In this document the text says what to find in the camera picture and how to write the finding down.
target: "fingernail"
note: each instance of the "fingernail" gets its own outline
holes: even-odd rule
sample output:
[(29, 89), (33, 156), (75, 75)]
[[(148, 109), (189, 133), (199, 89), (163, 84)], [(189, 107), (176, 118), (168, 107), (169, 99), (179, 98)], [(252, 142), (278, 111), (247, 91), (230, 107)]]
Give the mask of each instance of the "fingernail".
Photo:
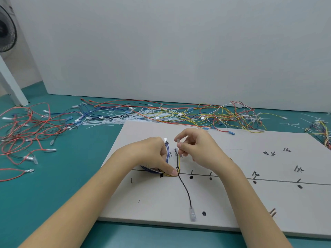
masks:
[(176, 170), (172, 170), (172, 172), (171, 172), (171, 174), (170, 175), (172, 175), (172, 176), (177, 176), (178, 175), (178, 172), (176, 171)]

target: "forearm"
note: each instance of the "forearm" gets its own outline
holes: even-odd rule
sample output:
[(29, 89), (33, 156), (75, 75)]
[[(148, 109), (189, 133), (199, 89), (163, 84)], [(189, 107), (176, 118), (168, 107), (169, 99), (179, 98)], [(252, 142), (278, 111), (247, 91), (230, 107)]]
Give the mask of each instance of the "forearm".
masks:
[(133, 160), (113, 155), (60, 209), (30, 235), (20, 248), (80, 247)]
[(242, 170), (227, 156), (220, 177), (248, 248), (292, 247), (262, 204)]

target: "black wire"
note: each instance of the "black wire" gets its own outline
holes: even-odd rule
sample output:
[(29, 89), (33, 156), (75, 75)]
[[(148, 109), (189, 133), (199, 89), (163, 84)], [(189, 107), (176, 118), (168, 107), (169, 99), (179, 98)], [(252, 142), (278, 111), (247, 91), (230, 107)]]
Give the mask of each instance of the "black wire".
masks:
[[(177, 155), (177, 167), (178, 167), (178, 158), (180, 158), (179, 155)], [(188, 190), (187, 190), (187, 188), (186, 188), (186, 186), (185, 186), (183, 180), (180, 178), (179, 173), (178, 173), (178, 177), (179, 177), (180, 181), (182, 182), (182, 184), (184, 185), (184, 188), (185, 188), (185, 190), (186, 190), (186, 192), (187, 192), (187, 195), (188, 195), (188, 199), (190, 200), (190, 207), (192, 208), (192, 203), (191, 203), (191, 197), (190, 197), (190, 194), (188, 193)]]

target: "wiring board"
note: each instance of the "wiring board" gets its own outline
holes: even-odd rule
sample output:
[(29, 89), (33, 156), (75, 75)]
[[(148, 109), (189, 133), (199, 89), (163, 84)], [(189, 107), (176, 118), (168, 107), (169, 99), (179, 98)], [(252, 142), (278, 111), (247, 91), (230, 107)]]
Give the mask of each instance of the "wiring board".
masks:
[[(168, 163), (177, 166), (175, 136), (184, 125), (127, 121), (105, 161), (118, 148), (148, 137), (168, 139)], [(243, 170), (280, 229), (289, 235), (331, 237), (330, 151), (309, 134), (233, 129), (208, 132)], [(99, 220), (238, 231), (226, 191), (217, 175), (190, 156), (180, 158), (180, 177), (135, 167), (123, 179)]]

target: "hand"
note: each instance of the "hand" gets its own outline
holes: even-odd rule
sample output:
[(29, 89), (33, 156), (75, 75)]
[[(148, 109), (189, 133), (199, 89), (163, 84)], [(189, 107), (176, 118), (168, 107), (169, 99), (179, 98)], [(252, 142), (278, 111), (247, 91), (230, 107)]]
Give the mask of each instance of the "hand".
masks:
[(115, 151), (114, 154), (130, 158), (132, 168), (142, 165), (158, 168), (172, 176), (178, 175), (177, 171), (166, 162), (167, 149), (161, 137), (150, 137), (128, 144)]
[(206, 130), (187, 128), (174, 140), (182, 140), (186, 136), (188, 137), (184, 142), (177, 143), (178, 153), (185, 157), (190, 154), (193, 161), (199, 165), (216, 172), (220, 168), (222, 160), (230, 159)]

